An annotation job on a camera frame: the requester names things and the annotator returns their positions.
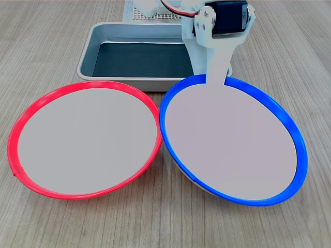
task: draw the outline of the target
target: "wood grain surface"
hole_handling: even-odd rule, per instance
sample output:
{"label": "wood grain surface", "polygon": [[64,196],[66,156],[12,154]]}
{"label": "wood grain surface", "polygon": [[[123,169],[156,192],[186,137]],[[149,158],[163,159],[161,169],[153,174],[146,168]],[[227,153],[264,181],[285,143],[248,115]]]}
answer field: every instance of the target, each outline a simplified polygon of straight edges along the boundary
{"label": "wood grain surface", "polygon": [[[233,76],[273,97],[305,139],[300,191],[271,207],[212,196],[165,146],[136,181],[84,201],[38,195],[7,161],[20,114],[76,68],[90,28],[121,21],[124,1],[0,1],[0,247],[331,247],[331,2],[251,1],[257,20]],[[164,94],[149,94],[160,105]]]}

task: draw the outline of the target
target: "aluminum baking tray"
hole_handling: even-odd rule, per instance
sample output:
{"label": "aluminum baking tray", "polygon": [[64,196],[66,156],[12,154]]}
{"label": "aluminum baking tray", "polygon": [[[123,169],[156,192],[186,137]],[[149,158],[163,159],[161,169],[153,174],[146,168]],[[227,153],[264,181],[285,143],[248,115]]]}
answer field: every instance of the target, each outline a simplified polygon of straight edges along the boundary
{"label": "aluminum baking tray", "polygon": [[90,31],[77,73],[84,80],[168,91],[193,70],[180,23],[102,22]]}

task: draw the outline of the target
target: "blue bowl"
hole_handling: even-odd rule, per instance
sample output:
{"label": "blue bowl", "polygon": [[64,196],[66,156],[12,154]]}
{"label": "blue bowl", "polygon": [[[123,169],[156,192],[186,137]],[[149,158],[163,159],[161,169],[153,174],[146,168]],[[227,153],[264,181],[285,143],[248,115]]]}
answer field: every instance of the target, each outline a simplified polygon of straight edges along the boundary
{"label": "blue bowl", "polygon": [[196,183],[206,191],[238,204],[249,205],[249,206],[270,206],[281,203],[292,197],[303,185],[308,171],[308,155],[307,155],[304,139],[300,134],[300,130],[298,129],[292,118],[288,115],[288,113],[286,113],[286,111],[270,96],[268,96],[266,93],[262,92],[261,90],[255,88],[254,86],[245,83],[243,81],[240,81],[238,79],[234,79],[232,77],[226,78],[225,85],[239,89],[247,93],[248,95],[252,96],[260,103],[262,103],[283,123],[283,125],[289,132],[290,136],[292,137],[296,149],[297,165],[296,165],[296,172],[291,184],[283,192],[272,198],[268,198],[264,200],[239,199],[225,195],[222,192],[216,191],[215,189],[209,187],[204,182],[196,178],[196,176],[193,175],[193,173],[190,172],[189,169],[180,161],[180,159],[172,149],[167,136],[166,126],[165,126],[166,111],[170,101],[174,98],[174,96],[178,92],[189,86],[196,84],[205,84],[205,83],[206,83],[206,75],[196,75],[196,76],[188,77],[175,84],[166,93],[161,104],[161,108],[160,108],[161,133],[168,151],[170,152],[171,156],[173,157],[177,165],[180,167],[180,169],[186,174],[188,178],[190,178],[194,183]]}

